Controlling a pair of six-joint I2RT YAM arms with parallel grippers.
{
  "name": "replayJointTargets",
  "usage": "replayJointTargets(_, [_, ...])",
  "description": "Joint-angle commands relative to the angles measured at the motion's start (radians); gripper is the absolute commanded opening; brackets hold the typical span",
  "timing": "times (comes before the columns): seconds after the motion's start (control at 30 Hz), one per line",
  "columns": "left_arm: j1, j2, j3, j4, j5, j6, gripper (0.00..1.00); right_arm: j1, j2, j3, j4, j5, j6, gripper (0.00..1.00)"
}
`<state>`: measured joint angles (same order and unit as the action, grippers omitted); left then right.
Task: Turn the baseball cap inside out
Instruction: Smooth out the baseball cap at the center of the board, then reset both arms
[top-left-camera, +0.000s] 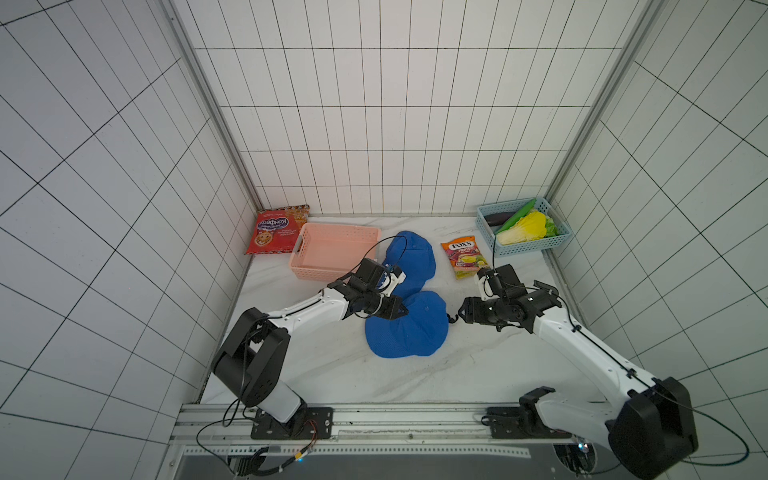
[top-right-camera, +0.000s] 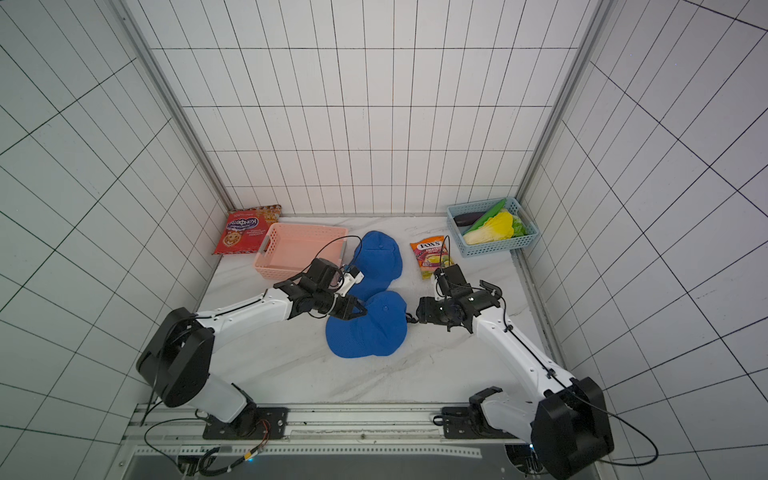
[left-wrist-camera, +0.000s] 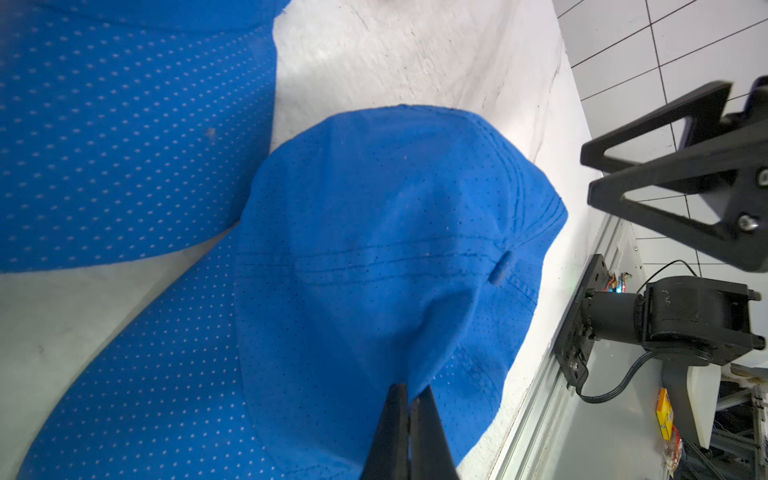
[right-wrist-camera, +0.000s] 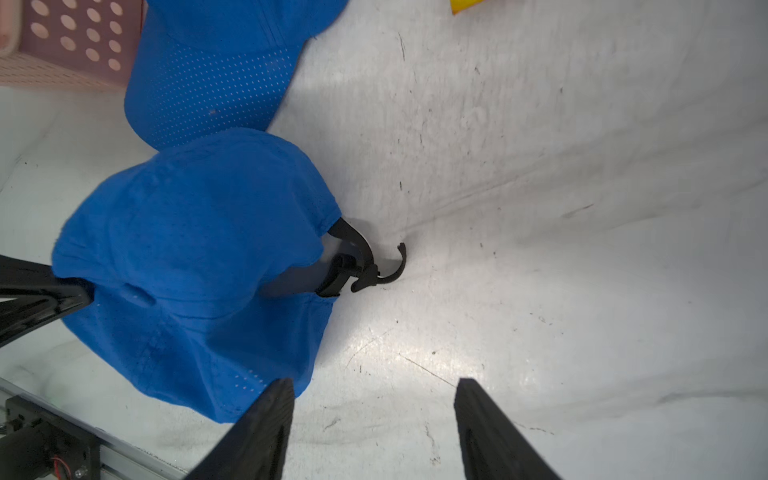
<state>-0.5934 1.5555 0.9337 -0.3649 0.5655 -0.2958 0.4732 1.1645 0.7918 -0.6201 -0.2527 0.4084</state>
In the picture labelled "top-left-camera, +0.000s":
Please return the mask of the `blue baseball cap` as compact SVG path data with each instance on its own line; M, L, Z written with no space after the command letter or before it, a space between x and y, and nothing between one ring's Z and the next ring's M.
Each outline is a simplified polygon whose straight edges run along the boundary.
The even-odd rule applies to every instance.
M385 267L398 267L405 280L394 289L403 299L418 293L436 273L436 261L432 245L422 236L401 231L395 235L386 251Z

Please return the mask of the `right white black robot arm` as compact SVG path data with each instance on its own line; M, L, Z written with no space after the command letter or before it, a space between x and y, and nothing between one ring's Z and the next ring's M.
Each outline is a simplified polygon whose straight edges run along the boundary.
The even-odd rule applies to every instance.
M551 308L568 309L556 287L540 281L527 287L510 265L480 269L477 283L480 294L464 299L459 319L497 331L521 328L537 336L604 397L597 402L573 400L552 387L538 387L513 407L487 409L483 422L493 438L571 438L601 445L639 479L654 479L698 450L686 387L636 366L571 316L547 316Z

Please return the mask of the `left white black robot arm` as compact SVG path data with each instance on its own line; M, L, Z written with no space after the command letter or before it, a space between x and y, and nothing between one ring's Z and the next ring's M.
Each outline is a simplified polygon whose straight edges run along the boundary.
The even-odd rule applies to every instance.
M305 401L281 380L292 336L350 316L396 320L408 313L394 294L406 280L398 266L364 258L315 296L273 312L245 310L212 360L212 373L244 407L257 407L284 426L305 421Z

